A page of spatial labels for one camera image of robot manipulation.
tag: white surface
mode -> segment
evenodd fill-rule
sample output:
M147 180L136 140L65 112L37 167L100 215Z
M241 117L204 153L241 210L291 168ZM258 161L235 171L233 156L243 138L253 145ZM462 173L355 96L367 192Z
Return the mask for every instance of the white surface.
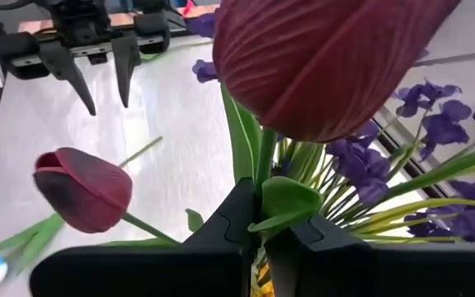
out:
M179 43L205 42L188 37ZM171 50L138 66L129 109L121 105L113 61L78 65L96 103L88 115L75 91L54 77L21 81L8 76L0 107L0 240L52 214L32 181L41 153L71 146L120 163L161 135L164 139L127 172L134 181L129 212L183 240L190 235L184 209L205 218L233 187L232 153L217 82L200 84L191 67L210 59L211 45ZM63 227L48 249L140 239L148 235L120 222L107 233L87 235ZM29 296L29 271L3 282L0 296Z

